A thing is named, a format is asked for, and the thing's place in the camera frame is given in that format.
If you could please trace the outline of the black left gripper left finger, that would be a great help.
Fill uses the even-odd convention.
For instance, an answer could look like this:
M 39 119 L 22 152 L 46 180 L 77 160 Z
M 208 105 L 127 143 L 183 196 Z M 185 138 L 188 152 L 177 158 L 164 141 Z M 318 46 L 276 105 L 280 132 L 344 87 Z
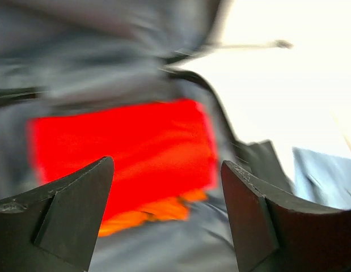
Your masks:
M 103 157 L 0 200 L 0 271 L 88 271 L 114 169 Z

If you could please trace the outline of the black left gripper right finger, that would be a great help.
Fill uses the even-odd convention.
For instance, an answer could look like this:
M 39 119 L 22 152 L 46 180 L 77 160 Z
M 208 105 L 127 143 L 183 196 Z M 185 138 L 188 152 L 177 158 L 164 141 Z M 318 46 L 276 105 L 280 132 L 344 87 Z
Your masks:
M 231 161 L 221 178 L 239 271 L 351 271 L 351 210 L 301 199 Z

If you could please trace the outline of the black garment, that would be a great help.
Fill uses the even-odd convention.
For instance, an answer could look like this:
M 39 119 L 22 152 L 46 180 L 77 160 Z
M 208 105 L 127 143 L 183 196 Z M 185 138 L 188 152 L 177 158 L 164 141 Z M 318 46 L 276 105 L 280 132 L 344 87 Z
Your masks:
M 249 144 L 238 141 L 235 146 L 238 158 L 246 170 L 261 180 L 293 193 L 291 181 L 285 175 L 270 140 Z

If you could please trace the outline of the light blue denim jeans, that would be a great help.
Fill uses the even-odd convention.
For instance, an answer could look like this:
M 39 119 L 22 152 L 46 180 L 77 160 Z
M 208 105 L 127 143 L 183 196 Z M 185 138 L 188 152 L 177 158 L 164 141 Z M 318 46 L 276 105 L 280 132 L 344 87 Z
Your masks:
M 294 194 L 335 209 L 351 209 L 351 159 L 293 149 Z

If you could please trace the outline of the orange patterned towel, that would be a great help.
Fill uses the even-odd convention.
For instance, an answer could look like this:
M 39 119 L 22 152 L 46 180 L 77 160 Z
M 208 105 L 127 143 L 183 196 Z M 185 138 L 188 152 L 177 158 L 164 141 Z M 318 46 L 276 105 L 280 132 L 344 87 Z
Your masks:
M 103 220 L 98 236 L 109 236 L 128 228 L 141 226 L 146 222 L 187 220 L 190 216 L 191 204 L 205 201 L 207 198 L 203 190 L 197 189 L 177 197 L 169 197 L 147 203 L 136 210 L 114 215 L 109 219 Z

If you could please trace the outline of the red cloth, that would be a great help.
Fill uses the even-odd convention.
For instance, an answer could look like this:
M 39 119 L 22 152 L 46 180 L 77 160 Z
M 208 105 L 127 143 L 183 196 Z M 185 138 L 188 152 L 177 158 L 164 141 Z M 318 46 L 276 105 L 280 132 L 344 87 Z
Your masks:
M 113 159 L 103 220 L 216 185 L 215 135 L 203 105 L 191 99 L 40 117 L 27 127 L 32 163 L 43 183 L 101 157 Z

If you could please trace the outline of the open grey-lined suitcase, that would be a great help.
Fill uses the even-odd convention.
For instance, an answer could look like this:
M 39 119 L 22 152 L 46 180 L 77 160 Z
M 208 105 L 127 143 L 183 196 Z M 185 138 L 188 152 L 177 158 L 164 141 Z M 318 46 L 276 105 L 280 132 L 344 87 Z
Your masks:
M 219 5 L 0 1 L 0 200 L 47 184 L 29 148 L 36 118 L 191 99 L 215 135 L 217 179 L 207 200 L 192 203 L 187 220 L 98 236 L 88 271 L 239 271 L 221 178 L 225 161 L 246 170 L 238 141 L 209 84 L 166 69 L 201 49 Z

